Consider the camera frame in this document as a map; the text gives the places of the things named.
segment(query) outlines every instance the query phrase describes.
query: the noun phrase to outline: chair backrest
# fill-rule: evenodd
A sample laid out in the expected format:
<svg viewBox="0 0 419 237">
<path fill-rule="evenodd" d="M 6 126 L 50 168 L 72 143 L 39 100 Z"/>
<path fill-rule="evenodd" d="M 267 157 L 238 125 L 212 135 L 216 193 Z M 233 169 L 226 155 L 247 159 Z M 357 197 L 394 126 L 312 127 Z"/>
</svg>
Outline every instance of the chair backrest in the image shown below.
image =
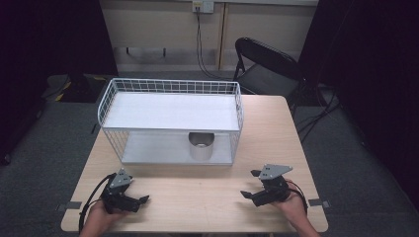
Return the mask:
<svg viewBox="0 0 419 237">
<path fill-rule="evenodd" d="M 243 70 L 242 56 L 290 79 L 303 80 L 296 61 L 284 52 L 250 38 L 238 39 L 235 48 Z"/>
</svg>

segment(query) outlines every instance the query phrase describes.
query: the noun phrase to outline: wooden table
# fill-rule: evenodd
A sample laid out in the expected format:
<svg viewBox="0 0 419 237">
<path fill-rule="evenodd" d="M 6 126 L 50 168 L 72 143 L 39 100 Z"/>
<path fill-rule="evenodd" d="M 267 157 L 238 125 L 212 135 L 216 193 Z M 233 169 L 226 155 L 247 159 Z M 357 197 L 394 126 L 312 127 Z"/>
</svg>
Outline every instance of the wooden table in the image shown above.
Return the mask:
<svg viewBox="0 0 419 237">
<path fill-rule="evenodd" d="M 132 198 L 150 195 L 138 213 L 132 213 L 112 231 L 148 233 L 278 233 L 294 231 L 271 205 L 256 207 L 240 191 L 262 191 L 250 174 L 264 164 L 290 165 L 284 174 L 307 199 L 318 198 L 287 102 L 277 96 L 242 96 L 244 125 L 232 166 L 132 165 L 134 177 L 126 191 Z M 87 201 L 99 182 L 123 165 L 101 131 L 92 148 L 71 201 Z M 99 188 L 96 197 L 102 192 Z M 61 228 L 78 231 L 80 209 L 67 209 Z M 323 207 L 310 206 L 314 228 L 328 228 Z"/>
</svg>

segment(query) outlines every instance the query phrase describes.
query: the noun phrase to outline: wire basket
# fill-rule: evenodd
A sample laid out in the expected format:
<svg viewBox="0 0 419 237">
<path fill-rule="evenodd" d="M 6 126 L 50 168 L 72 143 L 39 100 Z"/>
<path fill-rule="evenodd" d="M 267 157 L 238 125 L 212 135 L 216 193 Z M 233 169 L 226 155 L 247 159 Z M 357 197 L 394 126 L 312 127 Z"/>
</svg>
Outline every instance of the wire basket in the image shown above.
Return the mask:
<svg viewBox="0 0 419 237">
<path fill-rule="evenodd" d="M 98 120 L 125 164 L 229 164 L 243 126 L 236 82 L 113 79 Z M 190 154 L 190 132 L 214 133 L 210 159 Z"/>
</svg>

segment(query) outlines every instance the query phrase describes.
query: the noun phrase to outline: hand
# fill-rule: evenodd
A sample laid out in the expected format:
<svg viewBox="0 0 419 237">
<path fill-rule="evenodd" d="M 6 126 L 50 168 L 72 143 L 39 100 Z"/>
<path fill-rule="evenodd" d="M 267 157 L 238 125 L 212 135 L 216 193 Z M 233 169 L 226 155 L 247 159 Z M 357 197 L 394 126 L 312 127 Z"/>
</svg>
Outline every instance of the hand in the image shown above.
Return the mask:
<svg viewBox="0 0 419 237">
<path fill-rule="evenodd" d="M 129 211 L 121 211 L 119 209 L 114 209 L 113 214 L 108 214 L 105 210 L 104 203 L 101 200 L 98 200 L 90 207 L 89 215 L 87 216 L 86 223 L 80 233 L 80 237 L 100 236 L 111 228 L 115 222 L 128 214 Z"/>
<path fill-rule="evenodd" d="M 291 180 L 287 181 L 290 189 L 297 190 L 296 186 L 290 183 Z M 298 194 L 291 192 L 285 201 L 274 201 L 271 204 L 285 215 L 299 236 L 320 236 L 308 220 L 304 204 Z"/>
</svg>

